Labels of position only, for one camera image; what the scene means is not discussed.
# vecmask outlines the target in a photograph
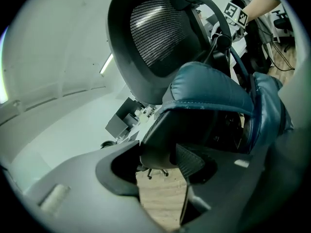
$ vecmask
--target white ceiling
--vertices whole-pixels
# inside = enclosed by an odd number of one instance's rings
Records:
[[[9,100],[0,105],[0,124],[71,93],[115,88],[116,65],[108,66],[104,77],[99,73],[110,54],[105,29],[110,1],[24,4],[4,39],[2,69]]]

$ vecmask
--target cable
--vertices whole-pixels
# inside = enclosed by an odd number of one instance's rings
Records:
[[[266,32],[265,30],[262,30],[261,28],[258,27],[258,29],[264,33],[266,33],[267,35],[271,35],[270,33]],[[278,54],[282,57],[282,59],[284,60],[284,62],[286,63],[286,65],[290,68],[289,70],[282,70],[280,68],[277,67],[277,69],[279,69],[280,71],[290,71],[290,70],[295,70],[295,68],[293,68],[291,66],[291,64],[289,63],[289,61],[285,58],[285,56],[282,54],[282,52],[275,46],[275,44],[272,42],[273,47],[275,48],[275,50],[278,52]]]

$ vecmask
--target person's arm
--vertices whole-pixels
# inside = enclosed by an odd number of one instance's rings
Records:
[[[248,14],[248,21],[251,21],[272,11],[280,3],[280,0],[252,0],[243,11]]]

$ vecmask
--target wooden floor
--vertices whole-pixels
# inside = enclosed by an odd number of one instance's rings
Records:
[[[296,53],[294,47],[284,53],[284,47],[276,44],[282,51],[285,58],[294,67]],[[275,64],[282,70],[287,70],[288,66],[284,60],[272,48]],[[280,71],[275,67],[270,68],[269,75],[272,75],[283,84],[288,82],[294,71]],[[169,176],[165,177],[159,170],[152,171],[152,179],[147,178],[147,172],[137,173],[137,181],[140,192],[142,206],[149,215],[163,226],[166,230],[173,230],[179,227],[179,218],[185,199],[186,182],[178,169],[168,170]]]

